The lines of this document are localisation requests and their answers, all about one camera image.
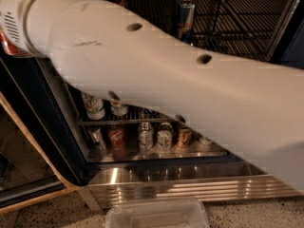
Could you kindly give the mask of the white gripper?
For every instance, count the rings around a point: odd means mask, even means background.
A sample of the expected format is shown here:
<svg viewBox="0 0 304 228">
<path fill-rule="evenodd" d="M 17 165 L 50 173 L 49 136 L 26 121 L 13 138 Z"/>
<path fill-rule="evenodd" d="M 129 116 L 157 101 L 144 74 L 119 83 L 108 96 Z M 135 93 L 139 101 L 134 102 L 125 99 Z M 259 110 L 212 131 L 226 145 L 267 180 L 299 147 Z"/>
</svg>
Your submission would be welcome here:
<svg viewBox="0 0 304 228">
<path fill-rule="evenodd" d="M 57 17 L 72 0 L 1 0 L 1 27 L 9 40 L 37 57 L 50 57 L 62 46 L 51 34 Z"/>
</svg>

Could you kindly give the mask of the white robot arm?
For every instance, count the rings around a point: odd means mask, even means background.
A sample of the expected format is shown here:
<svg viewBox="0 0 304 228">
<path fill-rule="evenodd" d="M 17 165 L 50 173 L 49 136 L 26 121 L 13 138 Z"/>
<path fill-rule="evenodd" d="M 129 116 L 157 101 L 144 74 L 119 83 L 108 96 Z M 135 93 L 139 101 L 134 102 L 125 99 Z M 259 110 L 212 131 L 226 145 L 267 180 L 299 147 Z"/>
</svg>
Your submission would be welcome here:
<svg viewBox="0 0 304 228">
<path fill-rule="evenodd" d="M 301 70 L 192 47 L 105 0 L 1 0 L 1 27 L 71 86 L 152 108 L 304 191 Z"/>
</svg>

